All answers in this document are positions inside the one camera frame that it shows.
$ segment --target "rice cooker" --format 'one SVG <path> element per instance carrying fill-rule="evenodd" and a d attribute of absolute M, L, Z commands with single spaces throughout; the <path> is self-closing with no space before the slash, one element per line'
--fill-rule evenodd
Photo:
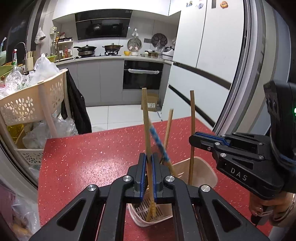
<path fill-rule="evenodd" d="M 165 50 L 163 51 L 163 59 L 172 61 L 173 55 L 174 55 L 174 49 L 172 48 L 172 46 L 165 47 Z"/>

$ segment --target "spray bottle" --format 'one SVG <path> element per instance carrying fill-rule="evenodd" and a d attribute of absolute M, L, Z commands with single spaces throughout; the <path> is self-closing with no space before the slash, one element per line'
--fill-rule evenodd
<path fill-rule="evenodd" d="M 17 67 L 17 49 L 14 49 L 14 51 L 13 51 L 12 65 L 13 65 L 14 67 Z"/>

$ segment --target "red speckled countertop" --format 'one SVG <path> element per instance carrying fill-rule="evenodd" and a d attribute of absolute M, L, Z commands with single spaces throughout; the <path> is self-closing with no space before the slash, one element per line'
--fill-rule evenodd
<path fill-rule="evenodd" d="M 153 124 L 163 141 L 167 122 Z M 167 152 L 173 163 L 190 157 L 190 117 L 172 121 Z M 211 131 L 196 120 L 196 131 Z M 127 173 L 129 166 L 138 162 L 140 152 L 145 152 L 144 126 L 89 133 L 47 141 L 39 176 L 38 208 L 41 225 L 44 225 L 87 185 L 105 186 Z M 218 184 L 215 187 L 226 201 L 250 219 L 249 192 L 216 170 L 210 152 L 195 149 L 215 170 Z M 271 226 L 259 228 L 266 235 Z M 138 227 L 126 211 L 124 240 L 175 240 L 173 220 L 157 225 Z"/>

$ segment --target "metal screw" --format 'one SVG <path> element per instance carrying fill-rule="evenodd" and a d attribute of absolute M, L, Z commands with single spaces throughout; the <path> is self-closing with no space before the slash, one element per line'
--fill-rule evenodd
<path fill-rule="evenodd" d="M 166 176 L 165 180 L 169 183 L 173 182 L 175 180 L 175 178 L 173 176 Z"/>
<path fill-rule="evenodd" d="M 89 190 L 90 192 L 96 190 L 96 185 L 94 185 L 94 184 L 88 185 L 87 190 Z"/>
<path fill-rule="evenodd" d="M 131 180 L 131 176 L 126 175 L 122 177 L 122 180 L 124 180 L 125 182 L 129 182 Z"/>
<path fill-rule="evenodd" d="M 201 190 L 203 192 L 209 192 L 211 190 L 211 188 L 208 185 L 202 185 L 201 186 Z"/>

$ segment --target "fridge magnet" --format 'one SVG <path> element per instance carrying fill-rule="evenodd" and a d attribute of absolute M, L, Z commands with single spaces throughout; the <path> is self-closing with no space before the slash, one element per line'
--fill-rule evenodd
<path fill-rule="evenodd" d="M 186 3 L 186 7 L 191 7 L 192 6 L 192 1 L 190 1 L 189 3 Z"/>
<path fill-rule="evenodd" d="M 226 1 L 223 1 L 222 3 L 220 3 L 220 6 L 222 8 L 227 8 L 228 7 L 228 3 Z"/>

